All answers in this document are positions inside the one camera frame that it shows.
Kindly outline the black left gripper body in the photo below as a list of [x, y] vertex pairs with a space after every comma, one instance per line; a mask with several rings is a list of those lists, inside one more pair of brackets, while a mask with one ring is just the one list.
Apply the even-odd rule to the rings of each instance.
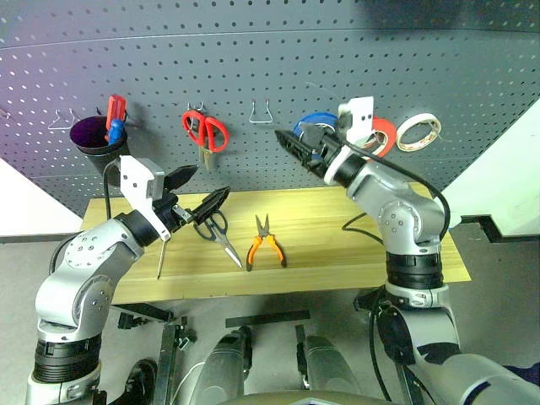
[[158, 200], [154, 200], [154, 213], [169, 232], [176, 232], [187, 224], [196, 222], [196, 214], [178, 205], [179, 198], [171, 192], [163, 192]]

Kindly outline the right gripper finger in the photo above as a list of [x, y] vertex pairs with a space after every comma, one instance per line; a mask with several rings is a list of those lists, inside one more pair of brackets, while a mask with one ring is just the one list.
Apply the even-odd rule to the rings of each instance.
[[307, 146], [319, 146], [325, 135], [325, 127], [315, 124], [302, 125], [301, 142]]
[[324, 161], [313, 148], [302, 143], [291, 131], [276, 130], [276, 138], [280, 146], [308, 171], [323, 171]]

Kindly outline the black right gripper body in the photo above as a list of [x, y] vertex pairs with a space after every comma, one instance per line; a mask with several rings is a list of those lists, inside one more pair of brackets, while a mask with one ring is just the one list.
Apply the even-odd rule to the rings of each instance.
[[342, 142], [334, 135], [322, 134], [311, 139], [311, 148], [310, 171], [324, 179], [328, 170], [331, 170], [327, 182], [344, 182], [343, 174], [340, 172], [341, 163], [332, 164], [342, 151]]

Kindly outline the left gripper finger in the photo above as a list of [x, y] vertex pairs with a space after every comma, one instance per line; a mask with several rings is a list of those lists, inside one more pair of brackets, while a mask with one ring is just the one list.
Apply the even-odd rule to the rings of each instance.
[[193, 210], [193, 220], [195, 223], [202, 223], [215, 212], [219, 211], [224, 201], [230, 193], [230, 187], [225, 186], [214, 190], [208, 194], [202, 202]]
[[198, 165], [183, 165], [171, 171], [164, 178], [163, 193], [170, 193], [185, 185], [197, 172]]

